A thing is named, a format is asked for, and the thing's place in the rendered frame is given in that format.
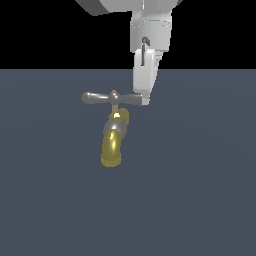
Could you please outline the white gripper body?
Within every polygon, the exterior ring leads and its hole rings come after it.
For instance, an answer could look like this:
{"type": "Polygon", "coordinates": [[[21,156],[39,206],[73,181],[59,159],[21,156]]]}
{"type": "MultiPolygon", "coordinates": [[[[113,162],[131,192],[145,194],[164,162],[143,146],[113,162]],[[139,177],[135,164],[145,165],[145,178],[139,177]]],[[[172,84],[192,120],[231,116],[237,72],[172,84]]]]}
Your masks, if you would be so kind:
{"type": "Polygon", "coordinates": [[[145,55],[137,49],[134,56],[133,91],[150,94],[157,74],[156,51],[147,49],[145,55]]]}

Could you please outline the grey faucet cross handle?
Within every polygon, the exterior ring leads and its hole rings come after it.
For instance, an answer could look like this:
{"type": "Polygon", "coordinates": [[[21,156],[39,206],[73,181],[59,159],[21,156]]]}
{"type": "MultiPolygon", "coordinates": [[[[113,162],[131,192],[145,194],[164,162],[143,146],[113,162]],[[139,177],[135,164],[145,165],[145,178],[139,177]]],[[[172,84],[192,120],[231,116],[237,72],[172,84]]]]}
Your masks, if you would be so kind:
{"type": "Polygon", "coordinates": [[[121,95],[117,92],[111,92],[110,94],[84,92],[81,96],[81,100],[85,104],[110,103],[112,105],[132,104],[138,106],[142,106],[143,104],[141,94],[121,95]]]}

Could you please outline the brass faucet spout body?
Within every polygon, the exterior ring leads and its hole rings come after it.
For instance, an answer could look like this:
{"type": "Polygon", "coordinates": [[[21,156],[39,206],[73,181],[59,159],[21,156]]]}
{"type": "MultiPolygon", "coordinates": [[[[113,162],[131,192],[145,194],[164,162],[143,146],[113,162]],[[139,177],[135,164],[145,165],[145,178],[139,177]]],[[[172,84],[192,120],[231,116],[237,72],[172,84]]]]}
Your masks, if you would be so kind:
{"type": "Polygon", "coordinates": [[[121,141],[127,134],[129,111],[112,106],[112,112],[103,128],[101,164],[105,167],[116,167],[121,161],[121,141]]]}

